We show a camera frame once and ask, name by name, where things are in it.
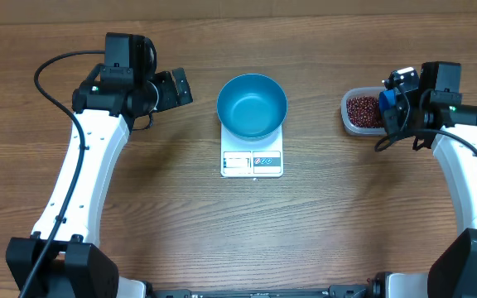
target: wooden table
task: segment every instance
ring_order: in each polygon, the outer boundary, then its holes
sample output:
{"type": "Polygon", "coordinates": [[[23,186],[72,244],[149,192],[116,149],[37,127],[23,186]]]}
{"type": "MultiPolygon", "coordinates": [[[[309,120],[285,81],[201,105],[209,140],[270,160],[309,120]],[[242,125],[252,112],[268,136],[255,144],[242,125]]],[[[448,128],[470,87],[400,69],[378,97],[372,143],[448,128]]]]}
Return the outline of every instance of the wooden table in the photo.
{"type": "MultiPolygon", "coordinates": [[[[449,60],[463,65],[464,103],[477,105],[477,14],[0,26],[0,297],[17,294],[8,240],[40,217],[70,136],[32,75],[55,55],[103,49],[108,31],[151,37],[158,70],[184,67],[195,97],[135,132],[118,160],[101,249],[123,276],[191,290],[365,282],[427,271],[455,239],[431,152],[405,141],[374,153],[376,137],[345,133],[340,100],[392,70],[449,60]],[[290,101],[281,179],[220,178],[215,100],[250,72],[290,101]]],[[[57,62],[41,83],[69,106],[102,59],[57,62]]]]}

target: wooden wall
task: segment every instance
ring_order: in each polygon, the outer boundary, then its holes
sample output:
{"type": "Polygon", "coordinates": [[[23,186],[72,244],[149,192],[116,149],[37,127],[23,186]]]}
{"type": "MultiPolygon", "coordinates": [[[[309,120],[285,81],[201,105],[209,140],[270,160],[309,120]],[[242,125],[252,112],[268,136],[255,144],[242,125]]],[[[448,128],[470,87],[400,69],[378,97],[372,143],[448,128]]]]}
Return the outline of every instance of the wooden wall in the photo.
{"type": "Polygon", "coordinates": [[[0,0],[0,24],[477,12],[477,0],[0,0]]]}

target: red beans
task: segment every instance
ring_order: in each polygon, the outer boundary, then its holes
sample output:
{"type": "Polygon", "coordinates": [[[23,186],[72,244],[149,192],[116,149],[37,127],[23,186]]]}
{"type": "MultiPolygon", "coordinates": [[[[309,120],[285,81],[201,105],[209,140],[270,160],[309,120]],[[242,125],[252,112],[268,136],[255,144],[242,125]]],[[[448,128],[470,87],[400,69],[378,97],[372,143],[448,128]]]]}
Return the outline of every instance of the red beans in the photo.
{"type": "Polygon", "coordinates": [[[347,100],[347,114],[351,123],[356,127],[384,127],[378,108],[378,99],[374,96],[362,96],[347,100]]]}

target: white kitchen scale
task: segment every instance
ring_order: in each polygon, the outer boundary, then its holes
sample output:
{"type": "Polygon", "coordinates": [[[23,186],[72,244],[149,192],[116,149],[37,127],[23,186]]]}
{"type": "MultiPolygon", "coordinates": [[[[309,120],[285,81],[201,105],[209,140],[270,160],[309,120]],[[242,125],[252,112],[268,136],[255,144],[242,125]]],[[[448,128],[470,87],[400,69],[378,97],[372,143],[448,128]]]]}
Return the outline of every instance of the white kitchen scale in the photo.
{"type": "Polygon", "coordinates": [[[223,177],[281,177],[282,126],[260,140],[246,141],[222,126],[220,173],[223,177]]]}

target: blue bowl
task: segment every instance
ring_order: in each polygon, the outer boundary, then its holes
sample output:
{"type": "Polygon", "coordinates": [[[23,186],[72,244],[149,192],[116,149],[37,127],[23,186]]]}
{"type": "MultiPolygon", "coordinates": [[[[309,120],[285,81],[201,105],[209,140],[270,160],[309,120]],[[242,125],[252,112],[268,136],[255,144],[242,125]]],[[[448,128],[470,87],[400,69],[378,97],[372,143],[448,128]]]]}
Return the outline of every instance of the blue bowl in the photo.
{"type": "Polygon", "coordinates": [[[281,86],[262,74],[243,74],[220,91],[216,113],[222,125],[246,140],[269,136],[285,120],[288,101],[281,86]]]}

